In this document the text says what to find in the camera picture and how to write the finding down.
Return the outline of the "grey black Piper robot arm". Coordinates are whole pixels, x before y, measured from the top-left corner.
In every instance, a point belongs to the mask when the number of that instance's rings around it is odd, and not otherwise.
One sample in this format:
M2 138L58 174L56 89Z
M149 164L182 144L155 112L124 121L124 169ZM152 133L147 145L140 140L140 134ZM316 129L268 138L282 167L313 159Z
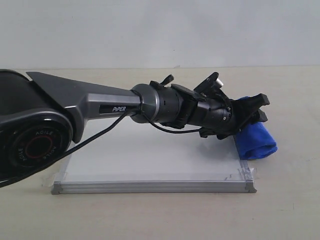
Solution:
M125 117L171 134L225 139L267 121L263 94L229 98L213 72L194 89L163 81L131 89L94 84L38 71L0 71L0 185L35 175L94 140L83 140L90 120Z

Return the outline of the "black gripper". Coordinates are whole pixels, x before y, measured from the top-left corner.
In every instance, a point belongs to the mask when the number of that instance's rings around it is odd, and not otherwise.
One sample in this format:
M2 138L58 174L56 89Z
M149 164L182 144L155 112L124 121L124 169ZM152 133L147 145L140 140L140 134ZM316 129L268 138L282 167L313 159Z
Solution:
M267 95L263 93L241 97L229 103L197 97L194 99L194 125L200 127L201 138L216 136L223 140L238 133L246 124L267 122L266 113L259 108L269 104Z

